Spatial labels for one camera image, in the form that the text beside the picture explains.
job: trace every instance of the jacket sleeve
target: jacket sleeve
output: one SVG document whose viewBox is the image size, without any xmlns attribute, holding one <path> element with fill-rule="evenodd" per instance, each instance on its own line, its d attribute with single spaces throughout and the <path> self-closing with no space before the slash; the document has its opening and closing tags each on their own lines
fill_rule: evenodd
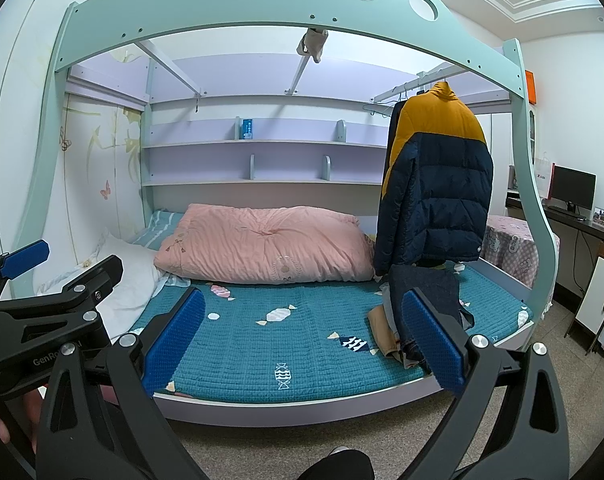
<svg viewBox="0 0 604 480">
<path fill-rule="evenodd" d="M 402 203 L 408 191 L 414 161 L 412 158 L 401 160 L 398 158 L 390 168 L 386 193 L 380 202 L 377 216 L 377 236 L 375 237 L 375 252 L 373 254 L 373 267 L 378 276 L 388 273 L 393 264 L 393 251 L 397 232 L 401 228 L 400 214 Z"/>
</svg>

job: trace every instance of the white pillow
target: white pillow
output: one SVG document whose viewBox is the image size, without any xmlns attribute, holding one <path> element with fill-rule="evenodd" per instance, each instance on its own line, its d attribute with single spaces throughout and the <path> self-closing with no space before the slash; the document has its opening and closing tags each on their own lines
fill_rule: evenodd
<svg viewBox="0 0 604 480">
<path fill-rule="evenodd" d="M 66 283 L 95 264 L 115 254 L 122 260 L 122 280 L 98 306 L 104 328 L 111 341 L 128 332 L 151 297 L 157 295 L 167 276 L 153 264 L 156 251 L 128 244 L 107 234 L 88 260 L 38 287 L 37 294 L 58 294 Z"/>
<path fill-rule="evenodd" d="M 122 280 L 102 302 L 97 311 L 111 340 L 128 332 L 153 296 L 163 271 L 153 264 L 155 251 L 109 237 L 98 254 L 98 262 L 115 254 L 122 260 Z"/>
</svg>

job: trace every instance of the yellow jacket collar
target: yellow jacket collar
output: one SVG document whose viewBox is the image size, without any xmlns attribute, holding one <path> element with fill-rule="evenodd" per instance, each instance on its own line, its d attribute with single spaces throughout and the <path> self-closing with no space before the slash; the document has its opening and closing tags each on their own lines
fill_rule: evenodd
<svg viewBox="0 0 604 480">
<path fill-rule="evenodd" d="M 431 90 L 432 94 L 436 95 L 443 101 L 457 101 L 457 96 L 453 93 L 446 81 L 440 81 Z"/>
</svg>

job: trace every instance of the blue gripper pad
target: blue gripper pad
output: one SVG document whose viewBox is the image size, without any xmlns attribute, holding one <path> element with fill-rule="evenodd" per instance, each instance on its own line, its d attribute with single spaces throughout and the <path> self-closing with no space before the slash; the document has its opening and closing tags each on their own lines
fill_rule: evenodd
<svg viewBox="0 0 604 480">
<path fill-rule="evenodd" d="M 0 273 L 3 278 L 14 280 L 27 270 L 46 262 L 48 252 L 48 244 L 44 240 L 38 240 L 19 251 L 15 251 L 15 253 L 9 254 L 4 259 Z"/>
<path fill-rule="evenodd" d="M 464 340 L 467 340 L 466 332 L 452 317 L 437 313 L 417 288 L 404 294 L 402 311 L 419 351 L 439 385 L 455 397 L 461 397 L 466 384 L 468 357 L 463 344 L 460 345 L 461 337 L 456 329 L 461 331 Z"/>
<path fill-rule="evenodd" d="M 204 295 L 197 288 L 189 287 L 170 312 L 155 316 L 141 333 L 144 344 L 145 335 L 151 335 L 160 323 L 166 323 L 144 359 L 142 386 L 149 397 L 154 391 L 165 388 L 173 377 L 175 368 L 204 320 L 205 310 Z"/>
</svg>

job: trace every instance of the orange box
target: orange box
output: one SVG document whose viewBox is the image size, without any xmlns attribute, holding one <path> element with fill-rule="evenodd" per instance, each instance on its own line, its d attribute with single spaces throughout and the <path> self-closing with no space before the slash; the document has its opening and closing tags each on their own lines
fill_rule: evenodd
<svg viewBox="0 0 604 480">
<path fill-rule="evenodd" d="M 528 102 L 531 105 L 537 104 L 537 94 L 535 93 L 535 78 L 533 72 L 526 70 L 526 86 L 528 86 Z"/>
</svg>

